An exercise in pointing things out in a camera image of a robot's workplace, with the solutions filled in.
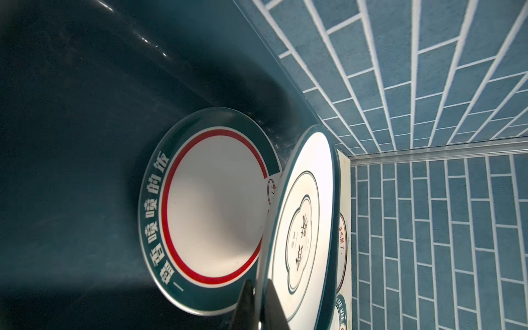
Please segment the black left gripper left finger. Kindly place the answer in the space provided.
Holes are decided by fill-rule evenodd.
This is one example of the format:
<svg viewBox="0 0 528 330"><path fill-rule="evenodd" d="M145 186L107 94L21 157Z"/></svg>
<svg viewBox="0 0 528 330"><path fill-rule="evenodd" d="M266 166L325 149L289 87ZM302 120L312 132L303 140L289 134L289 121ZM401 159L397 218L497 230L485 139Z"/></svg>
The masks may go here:
<svg viewBox="0 0 528 330"><path fill-rule="evenodd" d="M254 287L247 280L241 289L235 311L232 315L229 330L255 329Z"/></svg>

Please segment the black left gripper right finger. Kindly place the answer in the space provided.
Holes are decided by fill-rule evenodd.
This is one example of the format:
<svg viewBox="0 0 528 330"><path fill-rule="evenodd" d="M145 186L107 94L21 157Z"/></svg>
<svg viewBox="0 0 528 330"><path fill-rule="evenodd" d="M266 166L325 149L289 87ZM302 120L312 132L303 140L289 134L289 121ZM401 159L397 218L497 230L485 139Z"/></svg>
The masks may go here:
<svg viewBox="0 0 528 330"><path fill-rule="evenodd" d="M289 330L288 321L279 301L273 282L268 279L264 285L261 305L261 329Z"/></svg>

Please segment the white clover emblem plate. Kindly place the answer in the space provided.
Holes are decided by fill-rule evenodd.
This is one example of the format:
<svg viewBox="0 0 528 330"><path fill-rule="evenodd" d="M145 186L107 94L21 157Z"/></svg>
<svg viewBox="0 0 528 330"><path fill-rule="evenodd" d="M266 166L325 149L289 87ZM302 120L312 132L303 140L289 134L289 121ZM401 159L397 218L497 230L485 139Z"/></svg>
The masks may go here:
<svg viewBox="0 0 528 330"><path fill-rule="evenodd" d="M261 329L265 282L278 294L290 329L329 329L338 270L340 165L320 125L297 142L279 180L263 237L255 291Z"/></svg>

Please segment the red ring green rim plate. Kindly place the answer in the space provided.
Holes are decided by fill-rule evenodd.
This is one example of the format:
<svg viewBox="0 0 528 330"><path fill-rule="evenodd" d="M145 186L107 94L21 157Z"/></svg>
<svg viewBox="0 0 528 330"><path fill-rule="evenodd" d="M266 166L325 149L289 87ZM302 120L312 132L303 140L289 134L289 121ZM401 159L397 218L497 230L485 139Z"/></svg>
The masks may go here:
<svg viewBox="0 0 528 330"><path fill-rule="evenodd" d="M167 300L197 316L235 308L257 277L281 172L269 137L239 111L203 109L169 129L137 208L144 261Z"/></svg>

